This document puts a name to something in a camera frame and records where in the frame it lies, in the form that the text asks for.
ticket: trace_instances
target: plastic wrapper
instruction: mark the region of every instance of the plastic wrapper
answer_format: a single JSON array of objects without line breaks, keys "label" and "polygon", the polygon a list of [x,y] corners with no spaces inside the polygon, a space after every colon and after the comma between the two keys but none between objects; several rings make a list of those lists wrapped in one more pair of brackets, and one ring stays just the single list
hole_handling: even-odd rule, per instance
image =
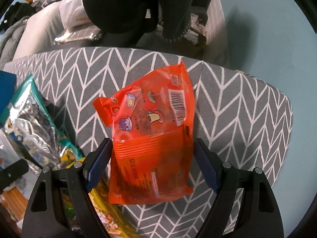
[{"label": "plastic wrapper", "polygon": [[87,23],[65,29],[54,39],[54,45],[78,40],[99,40],[102,37],[101,30],[92,23]]},{"label": "plastic wrapper", "polygon": [[195,99],[183,63],[157,69],[93,105],[112,125],[110,203],[159,203],[192,193]]},{"label": "plastic wrapper", "polygon": [[[80,225],[76,219],[73,205],[67,188],[61,189],[62,201],[65,208],[69,226],[72,231],[82,235]],[[139,238],[140,236],[132,228],[129,222],[124,218],[120,210],[115,205],[108,203],[109,190],[107,188],[104,177],[101,179],[96,188],[89,193],[90,200],[100,218],[104,228],[107,230],[111,238]]]},{"label": "plastic wrapper", "polygon": [[0,124],[13,141],[26,149],[27,153],[23,157],[41,168],[64,168],[82,157],[78,149],[56,128],[32,75],[13,95],[9,106],[0,116]]},{"label": "plastic wrapper", "polygon": [[60,4],[61,22],[65,29],[91,22],[82,0],[62,0]]},{"label": "plastic wrapper", "polygon": [[[0,166],[1,168],[7,168],[9,165],[17,162],[21,158],[24,158],[22,154],[18,153],[13,149],[5,134],[0,130]],[[29,171],[24,174],[21,178],[17,179],[13,185],[18,188],[25,199],[29,199],[32,193],[33,187],[37,181],[38,175],[41,169],[35,164],[28,161]]]}]

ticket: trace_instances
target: blue box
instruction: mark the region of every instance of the blue box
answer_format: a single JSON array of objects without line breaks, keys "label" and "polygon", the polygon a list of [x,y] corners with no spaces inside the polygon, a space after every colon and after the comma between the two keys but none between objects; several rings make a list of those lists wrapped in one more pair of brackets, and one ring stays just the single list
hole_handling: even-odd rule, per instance
[{"label": "blue box", "polygon": [[16,85],[16,75],[0,71],[0,115],[12,99]]}]

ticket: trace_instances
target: chevron pattern fabric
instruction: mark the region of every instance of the chevron pattern fabric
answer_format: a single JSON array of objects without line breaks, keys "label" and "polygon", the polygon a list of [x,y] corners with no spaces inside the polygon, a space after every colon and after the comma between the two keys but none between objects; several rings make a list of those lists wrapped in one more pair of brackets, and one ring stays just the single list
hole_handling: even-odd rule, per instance
[{"label": "chevron pattern fabric", "polygon": [[[91,102],[112,96],[154,69],[183,60],[196,98],[194,136],[235,167],[264,170],[271,185],[277,179],[289,144],[292,108],[276,88],[254,77],[203,61],[137,49],[86,47],[25,57],[5,66],[20,84],[30,73],[43,96],[56,105],[58,126],[84,154],[111,137]],[[123,214],[143,237],[195,237],[215,199],[193,159],[191,195],[155,205],[123,205]],[[226,232],[232,231],[240,207],[237,192]]]}]

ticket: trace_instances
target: teal snack bag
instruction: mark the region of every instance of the teal snack bag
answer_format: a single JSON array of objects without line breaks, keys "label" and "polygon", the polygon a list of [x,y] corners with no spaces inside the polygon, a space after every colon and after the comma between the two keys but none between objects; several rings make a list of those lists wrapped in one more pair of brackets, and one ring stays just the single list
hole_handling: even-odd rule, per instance
[{"label": "teal snack bag", "polygon": [[60,169],[82,158],[79,150],[56,128],[33,75],[14,93],[0,116],[0,125],[41,168]]}]

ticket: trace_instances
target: barcode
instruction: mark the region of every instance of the barcode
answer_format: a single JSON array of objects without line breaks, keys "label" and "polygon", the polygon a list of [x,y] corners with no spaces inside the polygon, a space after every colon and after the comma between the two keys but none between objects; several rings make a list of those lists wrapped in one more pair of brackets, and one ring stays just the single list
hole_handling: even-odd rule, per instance
[{"label": "barcode", "polygon": [[184,119],[186,118],[184,90],[169,89],[168,95],[170,98],[170,104],[176,117],[177,126],[180,126],[183,124]]}]

